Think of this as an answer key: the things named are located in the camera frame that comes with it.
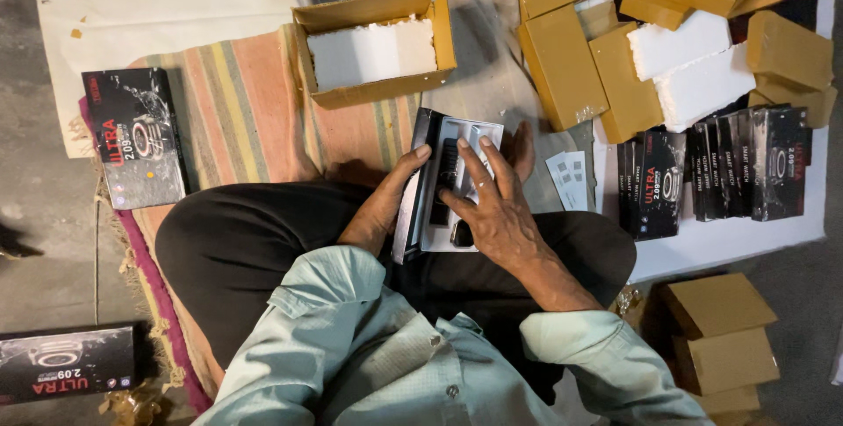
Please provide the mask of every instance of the paper slip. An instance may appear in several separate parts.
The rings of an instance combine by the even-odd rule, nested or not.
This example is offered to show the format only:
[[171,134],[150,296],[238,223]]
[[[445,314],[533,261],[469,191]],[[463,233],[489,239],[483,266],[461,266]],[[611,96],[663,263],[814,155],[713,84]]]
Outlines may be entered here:
[[565,210],[588,210],[585,151],[560,152],[544,163],[551,172]]

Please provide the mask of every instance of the black pants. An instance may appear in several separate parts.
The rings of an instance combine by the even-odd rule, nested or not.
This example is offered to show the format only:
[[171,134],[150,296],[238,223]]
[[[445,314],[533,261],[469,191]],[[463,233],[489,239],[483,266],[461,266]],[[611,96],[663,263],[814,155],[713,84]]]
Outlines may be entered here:
[[[371,194],[325,181],[235,184],[201,191],[164,219],[161,269],[226,368],[295,259],[333,245]],[[617,224],[588,212],[535,216],[544,240],[598,302],[609,306],[635,266],[635,244]],[[524,358],[519,324],[541,308],[507,271],[480,253],[426,253],[405,265],[380,259],[386,284],[429,319],[464,312],[552,404],[563,367]]]

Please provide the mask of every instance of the open watch box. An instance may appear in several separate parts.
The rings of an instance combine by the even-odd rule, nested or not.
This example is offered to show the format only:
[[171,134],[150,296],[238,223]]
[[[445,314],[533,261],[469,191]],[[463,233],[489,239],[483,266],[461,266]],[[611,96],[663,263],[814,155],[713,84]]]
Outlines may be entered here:
[[482,136],[489,137],[500,148],[503,125],[453,118],[419,108],[411,149],[427,143],[432,153],[404,189],[393,238],[393,261],[403,264],[423,251],[477,251],[468,224],[439,199],[437,190],[445,187],[458,197],[478,202],[474,182],[458,155],[457,140],[469,141],[494,176],[486,154],[480,149]]

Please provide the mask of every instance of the finger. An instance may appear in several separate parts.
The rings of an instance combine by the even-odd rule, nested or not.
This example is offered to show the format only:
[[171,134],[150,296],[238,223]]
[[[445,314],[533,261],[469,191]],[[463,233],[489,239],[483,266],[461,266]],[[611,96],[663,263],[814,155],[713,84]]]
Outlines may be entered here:
[[404,189],[404,183],[430,158],[431,148],[429,144],[422,144],[413,151],[407,152],[398,159],[395,167],[386,176],[384,182],[378,187],[388,194],[400,193]]
[[479,160],[477,153],[469,146],[469,141],[465,138],[457,140],[457,151],[459,151],[459,157],[465,161],[465,169],[469,171],[475,183],[480,200],[482,201],[484,197],[499,198],[501,195],[497,191],[495,181],[491,179],[491,174]]
[[477,207],[476,205],[466,201],[466,199],[459,198],[448,189],[440,190],[439,198],[442,199],[442,202],[450,207],[450,209],[453,210],[458,217],[470,223],[470,219],[473,218],[472,215]]
[[519,175],[521,183],[524,183],[530,178],[535,166],[533,126],[527,120],[521,121],[514,139],[512,169]]
[[501,197],[511,200],[518,192],[517,183],[520,183],[518,176],[512,171],[512,166],[509,165],[500,151],[495,148],[489,137],[479,137],[479,145],[483,148],[486,157],[489,158],[489,165],[491,170],[495,171],[495,179],[497,179],[497,189],[501,192]]

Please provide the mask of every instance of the shirt sleeve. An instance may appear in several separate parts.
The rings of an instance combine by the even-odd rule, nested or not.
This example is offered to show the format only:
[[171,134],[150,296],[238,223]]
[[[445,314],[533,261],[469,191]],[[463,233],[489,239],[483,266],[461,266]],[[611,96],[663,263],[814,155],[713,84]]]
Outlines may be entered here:
[[608,311],[545,312],[521,323],[527,357],[567,365],[585,408],[619,424],[711,425],[668,366]]
[[214,405],[195,424],[313,424],[307,406],[351,353],[384,276],[374,256],[351,246],[296,259],[228,366]]

